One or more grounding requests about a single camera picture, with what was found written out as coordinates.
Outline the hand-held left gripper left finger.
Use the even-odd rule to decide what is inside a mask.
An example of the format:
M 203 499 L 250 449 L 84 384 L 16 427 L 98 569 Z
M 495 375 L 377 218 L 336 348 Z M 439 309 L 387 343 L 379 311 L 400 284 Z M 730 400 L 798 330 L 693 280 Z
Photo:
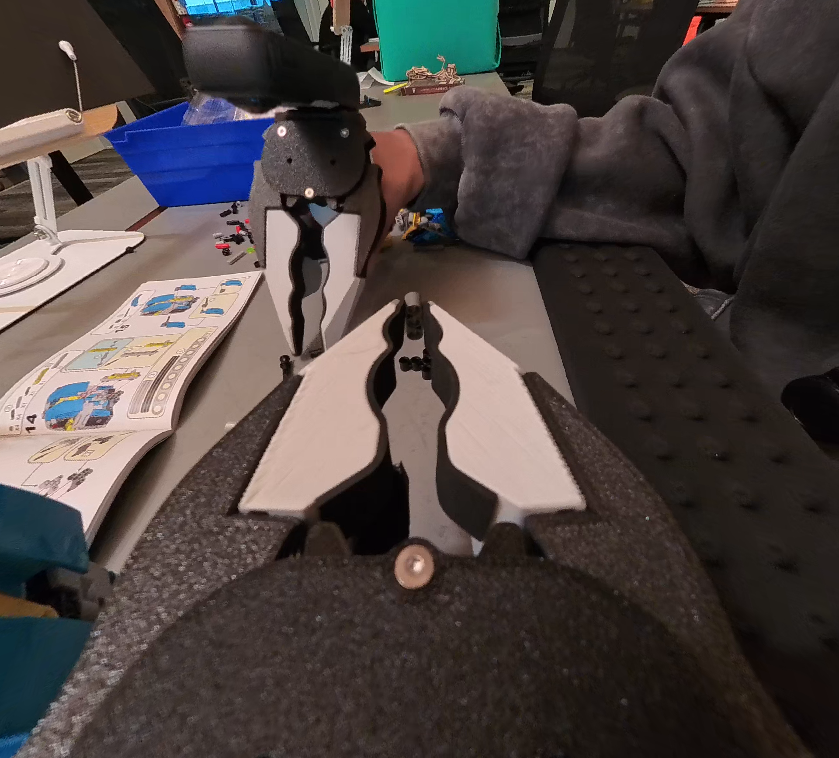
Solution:
M 365 519 L 383 506 L 398 479 L 383 407 L 403 343 L 404 303 L 393 300 L 309 363 L 240 513 L 311 519 L 343 499 Z

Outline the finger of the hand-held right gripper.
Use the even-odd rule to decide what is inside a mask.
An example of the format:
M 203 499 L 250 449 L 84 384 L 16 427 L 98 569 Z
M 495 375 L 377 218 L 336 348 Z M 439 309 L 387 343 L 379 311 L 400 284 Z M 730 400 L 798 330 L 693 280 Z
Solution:
M 264 274 L 289 353 L 303 353 L 302 312 L 304 232 L 302 207 L 271 208 L 265 213 Z
M 363 279 L 357 269 L 361 221 L 360 216 L 340 213 L 323 229 L 327 266 L 320 334 L 325 350 L 345 335 L 362 292 Z

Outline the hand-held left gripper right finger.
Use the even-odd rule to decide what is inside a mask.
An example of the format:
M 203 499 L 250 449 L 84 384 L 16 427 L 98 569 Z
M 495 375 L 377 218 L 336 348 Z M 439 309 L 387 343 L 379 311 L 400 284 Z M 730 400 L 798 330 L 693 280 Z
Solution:
M 443 406 L 436 493 L 458 526 L 524 525 L 585 497 L 519 367 L 439 305 L 425 305 L 431 386 Z

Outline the pile of building block parts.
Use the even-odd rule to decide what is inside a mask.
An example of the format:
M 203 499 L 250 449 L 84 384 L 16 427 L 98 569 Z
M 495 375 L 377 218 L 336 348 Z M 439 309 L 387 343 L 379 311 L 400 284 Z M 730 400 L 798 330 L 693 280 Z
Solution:
M 250 220 L 239 213 L 244 208 L 242 202 L 234 202 L 221 212 L 220 217 L 225 220 L 226 228 L 213 235 L 215 250 L 225 257 L 230 265 L 245 255 L 256 254 Z M 439 207 L 425 211 L 402 209 L 397 214 L 393 230 L 386 239 L 387 247 L 394 242 L 394 237 L 411 243 L 415 250 L 423 251 L 445 249 L 460 242 L 446 214 Z

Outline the building instruction booklet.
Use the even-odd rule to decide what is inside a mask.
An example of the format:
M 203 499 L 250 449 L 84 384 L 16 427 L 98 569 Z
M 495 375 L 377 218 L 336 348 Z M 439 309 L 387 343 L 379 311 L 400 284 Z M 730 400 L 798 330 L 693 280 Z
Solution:
M 90 545 L 245 310 L 259 270 L 150 281 L 2 397 L 1 480 L 76 509 Z

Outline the person's right forearm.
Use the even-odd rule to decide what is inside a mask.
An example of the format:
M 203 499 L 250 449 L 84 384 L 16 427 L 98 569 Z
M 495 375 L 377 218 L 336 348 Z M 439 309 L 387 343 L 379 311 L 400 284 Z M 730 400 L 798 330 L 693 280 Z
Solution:
M 667 113 L 630 96 L 605 117 L 579 118 L 566 105 L 458 89 L 437 119 L 399 128 L 425 176 L 412 204 L 446 209 L 468 244 L 517 259 L 539 239 L 678 250 Z

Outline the grey desk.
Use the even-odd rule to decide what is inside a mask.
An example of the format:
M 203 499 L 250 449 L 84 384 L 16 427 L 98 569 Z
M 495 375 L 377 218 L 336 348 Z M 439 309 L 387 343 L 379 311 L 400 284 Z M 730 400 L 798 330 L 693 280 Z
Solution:
M 151 195 L 133 177 L 60 218 L 63 228 L 136 226 L 145 241 L 136 252 L 2 333 L 2 393 L 37 363 L 94 327 L 142 282 L 220 274 L 224 260 L 211 240 L 222 228 L 222 209 L 218 204 L 156 213 Z M 393 298 L 417 291 L 522 371 L 538 373 L 562 396 L 573 399 L 530 264 L 465 246 L 415 251 L 402 241 L 378 258 L 353 325 Z M 225 423 L 241 421 L 278 386 L 279 358 L 286 352 L 273 302 L 261 285 L 241 320 L 192 380 L 176 432 L 152 450 L 123 484 L 90 549 L 93 560 L 121 571 L 163 501 L 225 435 Z M 398 379 L 385 416 L 393 457 L 403 463 L 410 478 L 411 533 L 428 536 L 447 553 L 468 553 L 468 535 L 442 513 L 435 493 L 435 423 L 441 404 L 420 376 L 399 374 Z

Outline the white desk lamp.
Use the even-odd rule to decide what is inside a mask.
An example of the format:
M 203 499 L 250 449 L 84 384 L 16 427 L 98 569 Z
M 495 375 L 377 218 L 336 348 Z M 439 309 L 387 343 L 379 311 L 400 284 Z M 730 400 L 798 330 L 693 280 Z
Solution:
M 2 165 L 27 164 L 35 205 L 33 242 L 1 260 L 1 329 L 12 326 L 89 275 L 129 253 L 139 232 L 59 231 L 48 153 L 79 140 L 81 111 L 64 108 L 1 129 Z

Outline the person's right hand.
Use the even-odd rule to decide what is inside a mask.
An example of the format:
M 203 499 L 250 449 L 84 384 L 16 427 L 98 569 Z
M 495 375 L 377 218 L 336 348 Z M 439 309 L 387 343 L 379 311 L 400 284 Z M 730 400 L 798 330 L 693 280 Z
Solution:
M 407 209 L 425 186 L 419 153 L 405 129 L 373 132 L 372 161 L 382 171 L 382 192 L 391 220 Z

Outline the heap of clear plastic bags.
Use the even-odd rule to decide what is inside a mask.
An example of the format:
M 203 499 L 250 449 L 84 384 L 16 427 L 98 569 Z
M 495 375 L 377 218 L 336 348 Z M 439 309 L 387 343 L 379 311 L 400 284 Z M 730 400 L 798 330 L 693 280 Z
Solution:
M 257 115 L 236 107 L 223 98 L 195 92 L 184 112 L 184 126 L 214 125 L 256 119 Z

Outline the blue plastic bin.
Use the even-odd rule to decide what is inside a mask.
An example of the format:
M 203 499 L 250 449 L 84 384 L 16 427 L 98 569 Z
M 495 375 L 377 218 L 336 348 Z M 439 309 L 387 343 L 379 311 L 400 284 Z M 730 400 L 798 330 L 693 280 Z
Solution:
M 186 111 L 182 102 L 105 137 L 161 207 L 246 202 L 273 120 L 184 125 Z

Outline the wooden model kit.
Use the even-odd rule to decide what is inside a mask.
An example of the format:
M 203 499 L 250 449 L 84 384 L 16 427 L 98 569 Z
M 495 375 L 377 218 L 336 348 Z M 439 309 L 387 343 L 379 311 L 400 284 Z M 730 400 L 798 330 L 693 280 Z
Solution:
M 456 64 L 447 62 L 444 56 L 437 56 L 437 59 L 441 62 L 438 71 L 431 71 L 426 66 L 411 67 L 397 93 L 402 97 L 444 94 L 465 85 L 465 79 L 457 72 Z

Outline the black partition board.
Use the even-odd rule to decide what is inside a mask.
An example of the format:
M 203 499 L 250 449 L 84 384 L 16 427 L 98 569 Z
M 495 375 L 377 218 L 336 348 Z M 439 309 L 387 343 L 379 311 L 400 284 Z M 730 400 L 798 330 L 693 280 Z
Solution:
M 87 0 L 1 0 L 1 125 L 153 92 Z

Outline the grey blue toy robot body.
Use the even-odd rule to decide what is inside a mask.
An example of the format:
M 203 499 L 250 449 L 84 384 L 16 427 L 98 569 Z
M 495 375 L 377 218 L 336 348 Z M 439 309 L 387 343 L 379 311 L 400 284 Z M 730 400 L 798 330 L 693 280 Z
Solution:
M 22 748 L 59 695 L 115 578 L 89 560 L 77 510 L 2 486 L 2 756 Z

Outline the black mesh office chair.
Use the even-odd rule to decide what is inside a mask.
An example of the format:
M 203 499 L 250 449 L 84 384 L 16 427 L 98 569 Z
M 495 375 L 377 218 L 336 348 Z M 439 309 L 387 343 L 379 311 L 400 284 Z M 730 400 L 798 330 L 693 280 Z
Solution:
M 682 46 L 699 1 L 555 0 L 533 101 L 600 117 L 628 95 L 648 95 Z

